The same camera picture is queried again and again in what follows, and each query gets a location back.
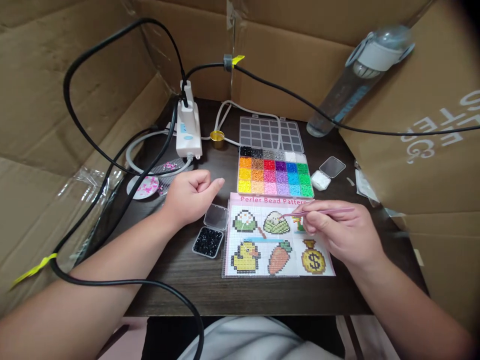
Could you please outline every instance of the pink bead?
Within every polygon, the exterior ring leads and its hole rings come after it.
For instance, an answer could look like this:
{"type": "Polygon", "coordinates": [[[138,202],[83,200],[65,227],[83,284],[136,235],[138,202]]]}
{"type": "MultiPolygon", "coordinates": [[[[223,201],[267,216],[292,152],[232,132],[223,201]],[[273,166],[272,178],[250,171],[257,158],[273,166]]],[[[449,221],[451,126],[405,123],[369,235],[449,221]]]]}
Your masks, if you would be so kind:
{"type": "Polygon", "coordinates": [[[274,170],[265,170],[263,172],[263,180],[267,183],[275,183],[277,181],[275,177],[275,171],[274,170]]]}
{"type": "Polygon", "coordinates": [[[266,195],[277,195],[277,184],[275,182],[264,183],[264,193],[266,195]]]}

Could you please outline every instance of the hand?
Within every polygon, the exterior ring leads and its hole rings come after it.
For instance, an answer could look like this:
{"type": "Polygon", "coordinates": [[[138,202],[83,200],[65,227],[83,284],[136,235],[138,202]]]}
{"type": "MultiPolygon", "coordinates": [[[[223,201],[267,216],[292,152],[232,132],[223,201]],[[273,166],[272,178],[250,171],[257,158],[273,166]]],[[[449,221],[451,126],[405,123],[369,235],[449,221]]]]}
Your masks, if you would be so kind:
{"type": "Polygon", "coordinates": [[[310,235],[321,234],[331,254],[349,269],[366,270],[387,259],[365,206],[339,200],[315,200],[300,205],[294,212],[310,212],[303,221],[306,232],[310,235]],[[331,215],[317,212],[338,208],[355,210],[331,215]]]}
{"type": "Polygon", "coordinates": [[[169,219],[182,228],[200,219],[218,194],[225,179],[210,181],[210,171],[195,170],[182,172],[173,180],[165,205],[161,209],[169,219]]]}

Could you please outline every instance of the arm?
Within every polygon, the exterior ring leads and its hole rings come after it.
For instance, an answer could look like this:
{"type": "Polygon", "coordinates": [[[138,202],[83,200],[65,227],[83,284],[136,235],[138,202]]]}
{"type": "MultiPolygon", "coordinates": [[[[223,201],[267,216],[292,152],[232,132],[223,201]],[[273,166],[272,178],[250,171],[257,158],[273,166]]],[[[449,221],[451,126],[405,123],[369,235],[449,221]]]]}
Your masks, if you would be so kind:
{"type": "MultiPolygon", "coordinates": [[[[117,237],[71,275],[145,279],[170,238],[198,220],[224,183],[197,170],[177,175],[165,205],[117,237]]],[[[94,359],[140,286],[89,287],[58,280],[0,322],[0,359],[94,359]]]]}
{"type": "Polygon", "coordinates": [[[385,255],[369,211],[344,201],[313,201],[305,230],[320,233],[329,251],[343,261],[392,342],[408,359],[468,359],[469,333],[445,313],[385,255]],[[315,210],[354,207],[327,216],[315,210]]]}

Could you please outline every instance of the gray cable clip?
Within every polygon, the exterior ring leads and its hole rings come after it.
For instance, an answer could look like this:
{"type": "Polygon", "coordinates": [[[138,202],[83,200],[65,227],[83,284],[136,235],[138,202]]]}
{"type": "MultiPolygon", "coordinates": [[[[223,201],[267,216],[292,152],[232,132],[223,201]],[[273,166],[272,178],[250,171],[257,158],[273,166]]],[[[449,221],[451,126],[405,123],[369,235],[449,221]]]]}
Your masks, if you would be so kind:
{"type": "Polygon", "coordinates": [[[228,71],[229,73],[232,72],[232,54],[225,54],[223,55],[223,68],[228,71]]]}

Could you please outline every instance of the black bead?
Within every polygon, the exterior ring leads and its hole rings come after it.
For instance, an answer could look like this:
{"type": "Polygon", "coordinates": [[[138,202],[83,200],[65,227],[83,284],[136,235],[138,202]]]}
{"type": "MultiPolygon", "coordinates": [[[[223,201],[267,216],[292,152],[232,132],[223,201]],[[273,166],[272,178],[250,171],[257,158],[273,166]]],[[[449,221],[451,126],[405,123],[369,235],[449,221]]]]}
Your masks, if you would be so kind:
{"type": "Polygon", "coordinates": [[[200,230],[200,234],[198,234],[193,250],[197,253],[213,257],[217,253],[217,249],[222,241],[222,236],[223,233],[220,231],[203,227],[200,230]]]}
{"type": "Polygon", "coordinates": [[[256,159],[261,159],[264,156],[264,152],[262,149],[251,149],[251,157],[256,159]]]}
{"type": "Polygon", "coordinates": [[[242,146],[240,148],[240,155],[245,157],[252,156],[252,148],[250,146],[242,146]]]}

